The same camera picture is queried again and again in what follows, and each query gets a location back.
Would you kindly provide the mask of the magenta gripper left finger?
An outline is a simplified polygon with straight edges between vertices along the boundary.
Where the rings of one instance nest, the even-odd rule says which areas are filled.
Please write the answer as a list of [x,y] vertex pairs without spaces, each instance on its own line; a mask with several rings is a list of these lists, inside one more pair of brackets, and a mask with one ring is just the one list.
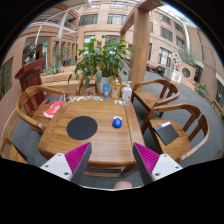
[[79,185],[91,153],[91,143],[86,143],[66,154],[55,154],[41,169]]

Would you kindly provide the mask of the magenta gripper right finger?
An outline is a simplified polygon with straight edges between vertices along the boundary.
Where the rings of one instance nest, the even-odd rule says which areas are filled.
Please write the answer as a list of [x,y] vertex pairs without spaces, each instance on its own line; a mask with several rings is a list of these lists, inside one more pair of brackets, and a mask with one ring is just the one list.
[[157,154],[138,143],[133,144],[133,154],[145,185],[182,169],[168,154]]

